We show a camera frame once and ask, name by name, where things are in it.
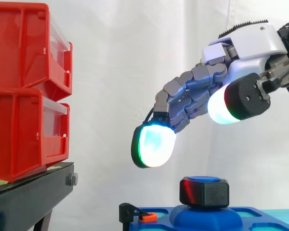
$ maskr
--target orange clip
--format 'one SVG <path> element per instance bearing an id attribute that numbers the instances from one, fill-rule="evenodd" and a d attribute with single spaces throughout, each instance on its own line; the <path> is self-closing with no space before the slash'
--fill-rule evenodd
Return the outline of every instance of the orange clip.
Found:
<path id="1" fill-rule="evenodd" d="M 154 222 L 158 220 L 158 215 L 156 213 L 148 213 L 149 216 L 143 216 L 142 219 L 138 218 L 139 222 L 141 223 L 148 223 L 148 222 Z"/>

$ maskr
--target green light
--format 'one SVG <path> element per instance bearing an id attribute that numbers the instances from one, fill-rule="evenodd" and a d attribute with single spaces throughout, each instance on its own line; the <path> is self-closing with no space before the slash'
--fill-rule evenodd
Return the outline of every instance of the green light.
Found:
<path id="1" fill-rule="evenodd" d="M 211 119 L 219 124 L 232 124 L 238 122 L 237 118 L 234 118 L 227 109 L 225 103 L 225 90 L 228 84 L 223 86 L 217 92 L 215 92 L 208 102 L 208 113 Z"/>
<path id="2" fill-rule="evenodd" d="M 134 131 L 131 143 L 133 162 L 141 168 L 158 167 L 166 163 L 173 151 L 176 135 L 163 125 L 141 125 Z"/>
<path id="3" fill-rule="evenodd" d="M 166 163 L 173 151 L 175 138 L 174 131 L 169 127 L 161 125 L 143 127 L 139 141 L 141 162 L 148 167 L 158 167 Z"/>

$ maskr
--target screw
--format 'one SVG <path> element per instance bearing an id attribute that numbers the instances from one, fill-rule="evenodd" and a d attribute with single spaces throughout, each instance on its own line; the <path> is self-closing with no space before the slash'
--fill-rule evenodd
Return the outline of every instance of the screw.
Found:
<path id="1" fill-rule="evenodd" d="M 68 176 L 68 183 L 69 186 L 76 186 L 78 183 L 78 174 L 77 173 L 71 173 Z"/>

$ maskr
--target plastic drawer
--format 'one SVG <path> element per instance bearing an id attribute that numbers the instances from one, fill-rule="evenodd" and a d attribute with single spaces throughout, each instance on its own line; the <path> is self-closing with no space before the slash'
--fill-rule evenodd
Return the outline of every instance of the plastic drawer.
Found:
<path id="1" fill-rule="evenodd" d="M 40 89 L 54 101 L 72 93 L 72 44 L 44 3 L 0 2 L 0 88 Z"/>
<path id="2" fill-rule="evenodd" d="M 39 89 L 0 90 L 0 180 L 13 182 L 68 158 L 69 106 Z"/>

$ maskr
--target blue button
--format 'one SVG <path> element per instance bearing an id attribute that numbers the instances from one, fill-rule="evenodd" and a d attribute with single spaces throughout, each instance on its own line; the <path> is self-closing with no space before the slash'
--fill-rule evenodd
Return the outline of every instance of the blue button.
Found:
<path id="1" fill-rule="evenodd" d="M 200 182 L 219 182 L 221 180 L 218 177 L 189 177 L 189 179 Z"/>

